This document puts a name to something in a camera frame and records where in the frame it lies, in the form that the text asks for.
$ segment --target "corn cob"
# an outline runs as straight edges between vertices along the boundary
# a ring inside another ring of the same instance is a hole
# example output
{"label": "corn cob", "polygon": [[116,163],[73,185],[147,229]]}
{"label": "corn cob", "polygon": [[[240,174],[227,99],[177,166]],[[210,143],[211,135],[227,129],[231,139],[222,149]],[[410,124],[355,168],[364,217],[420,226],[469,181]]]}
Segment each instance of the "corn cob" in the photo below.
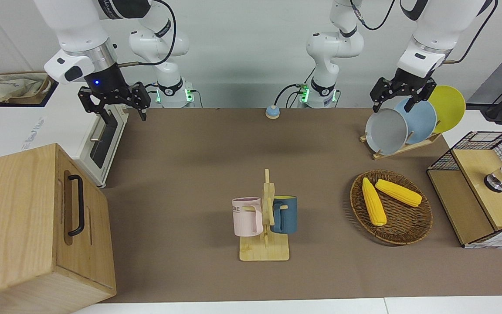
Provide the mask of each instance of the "corn cob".
{"label": "corn cob", "polygon": [[379,179],[377,180],[377,183],[375,183],[375,187],[386,195],[394,199],[398,199],[402,203],[412,207],[418,207],[422,202],[422,195],[419,195],[418,193],[396,183]]}
{"label": "corn cob", "polygon": [[387,215],[383,209],[383,203],[373,187],[373,184],[368,178],[364,177],[361,185],[361,191],[363,192],[363,199],[365,200],[365,207],[367,207],[367,213],[369,214],[369,219],[374,226],[383,226],[387,223]]}

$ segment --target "black handle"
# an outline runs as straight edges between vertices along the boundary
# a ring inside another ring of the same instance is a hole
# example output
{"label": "black handle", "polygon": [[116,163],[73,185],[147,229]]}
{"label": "black handle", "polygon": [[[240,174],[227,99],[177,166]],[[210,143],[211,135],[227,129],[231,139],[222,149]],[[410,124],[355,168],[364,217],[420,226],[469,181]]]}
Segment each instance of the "black handle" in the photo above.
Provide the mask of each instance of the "black handle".
{"label": "black handle", "polygon": [[72,174],[67,179],[78,182],[78,227],[73,231],[69,231],[69,236],[76,236],[84,230],[84,193],[82,191],[82,178],[78,174]]}

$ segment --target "white wall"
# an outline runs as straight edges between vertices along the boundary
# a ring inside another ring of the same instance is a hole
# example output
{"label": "white wall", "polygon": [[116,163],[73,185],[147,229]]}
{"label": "white wall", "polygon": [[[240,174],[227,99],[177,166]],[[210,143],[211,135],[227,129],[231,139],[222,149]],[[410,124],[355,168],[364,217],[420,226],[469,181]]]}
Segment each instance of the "white wall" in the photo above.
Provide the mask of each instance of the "white wall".
{"label": "white wall", "polygon": [[[412,0],[403,0],[405,6]],[[281,87],[302,82],[314,66],[305,51],[309,34],[334,31],[331,0],[170,0],[178,25],[189,34],[189,54],[175,58],[184,77],[203,92],[208,107],[265,107]],[[364,0],[362,12],[371,25],[382,20],[390,0]],[[480,16],[451,55],[459,57],[484,19]],[[127,38],[135,20],[103,20],[119,45],[119,61],[138,60]],[[387,24],[376,32],[359,30],[364,52],[341,59],[337,87],[340,106],[370,107],[369,91],[381,76],[390,78],[415,28],[395,6]],[[0,0],[0,72],[40,70],[58,49],[31,0]],[[468,99],[502,62],[502,1],[470,55],[445,65],[434,78],[457,87]],[[154,79],[151,67],[124,70],[130,82]]]}

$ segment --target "plate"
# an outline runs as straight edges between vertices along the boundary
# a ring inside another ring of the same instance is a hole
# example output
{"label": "plate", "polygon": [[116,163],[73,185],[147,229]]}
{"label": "plate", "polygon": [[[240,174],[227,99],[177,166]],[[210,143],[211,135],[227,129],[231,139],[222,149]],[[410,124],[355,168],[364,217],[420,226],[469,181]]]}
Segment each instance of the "plate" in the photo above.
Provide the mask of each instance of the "plate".
{"label": "plate", "polygon": [[435,108],[439,125],[435,133],[443,133],[455,127],[466,111],[466,100],[458,89],[452,86],[439,85],[435,87],[428,100]]}
{"label": "plate", "polygon": [[375,153],[391,155],[406,143],[408,125],[398,111],[383,108],[369,117],[365,132],[367,144]]}
{"label": "plate", "polygon": [[[378,179],[402,185],[416,193],[420,193],[422,195],[422,202],[418,207],[412,207],[377,190],[379,198],[383,203],[385,214],[387,215],[387,224],[380,227],[373,226],[365,207],[363,192],[361,191],[361,181],[364,177],[367,177],[373,185],[375,185]],[[356,177],[350,191],[350,203],[361,226],[377,239],[391,244],[406,245],[420,241],[429,234],[433,226],[431,206],[425,195],[410,180],[396,172],[372,170]]]}
{"label": "plate", "polygon": [[409,113],[406,112],[404,106],[408,102],[406,98],[399,102],[394,110],[398,111],[406,120],[408,131],[413,132],[412,136],[406,141],[407,144],[415,144],[424,141],[430,137],[437,125],[437,113],[433,105],[427,101],[421,101],[414,105]]}

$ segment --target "woven basket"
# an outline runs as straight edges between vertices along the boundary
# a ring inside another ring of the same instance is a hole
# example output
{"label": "woven basket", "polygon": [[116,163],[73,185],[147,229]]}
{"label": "woven basket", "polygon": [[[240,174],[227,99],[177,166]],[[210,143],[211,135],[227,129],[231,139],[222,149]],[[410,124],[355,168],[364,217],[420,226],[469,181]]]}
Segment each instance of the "woven basket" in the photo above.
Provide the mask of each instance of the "woven basket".
{"label": "woven basket", "polygon": [[[373,185],[378,179],[384,179],[416,191],[422,195],[422,202],[418,207],[411,207],[377,190],[387,215],[387,224],[380,227],[373,226],[361,191],[361,181],[364,177],[367,177]],[[431,206],[422,191],[406,177],[392,171],[372,170],[359,175],[352,184],[350,203],[361,225],[369,233],[388,243],[406,245],[420,241],[429,234],[433,225]]]}

